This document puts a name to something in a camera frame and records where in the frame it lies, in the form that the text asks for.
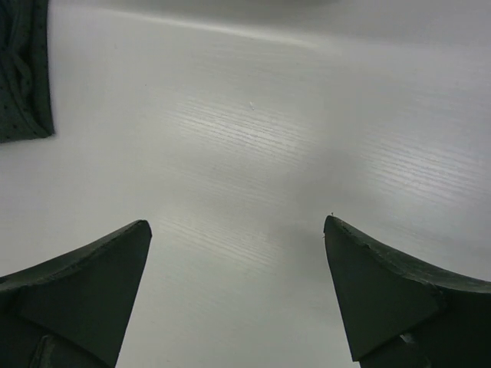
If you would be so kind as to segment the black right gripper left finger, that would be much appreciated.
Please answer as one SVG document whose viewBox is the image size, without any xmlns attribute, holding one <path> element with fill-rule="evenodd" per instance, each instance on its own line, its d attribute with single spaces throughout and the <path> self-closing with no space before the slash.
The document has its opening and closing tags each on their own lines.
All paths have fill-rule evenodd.
<svg viewBox="0 0 491 368">
<path fill-rule="evenodd" d="M 1 278 L 3 367 L 114 367 L 152 232 L 137 220 Z"/>
</svg>

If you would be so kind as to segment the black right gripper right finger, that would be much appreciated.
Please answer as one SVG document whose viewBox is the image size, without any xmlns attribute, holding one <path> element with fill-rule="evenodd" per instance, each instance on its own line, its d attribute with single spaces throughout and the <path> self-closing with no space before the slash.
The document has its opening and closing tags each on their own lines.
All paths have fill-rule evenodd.
<svg viewBox="0 0 491 368">
<path fill-rule="evenodd" d="M 488 367 L 490 283 L 328 216 L 325 250 L 351 359 L 362 367 Z"/>
</svg>

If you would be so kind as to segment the grey polka dot skirt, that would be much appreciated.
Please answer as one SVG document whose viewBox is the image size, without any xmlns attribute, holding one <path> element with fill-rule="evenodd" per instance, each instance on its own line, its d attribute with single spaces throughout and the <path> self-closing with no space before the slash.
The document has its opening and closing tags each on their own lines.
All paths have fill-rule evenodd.
<svg viewBox="0 0 491 368">
<path fill-rule="evenodd" d="M 54 135 L 48 1 L 1 2 L 1 142 Z"/>
</svg>

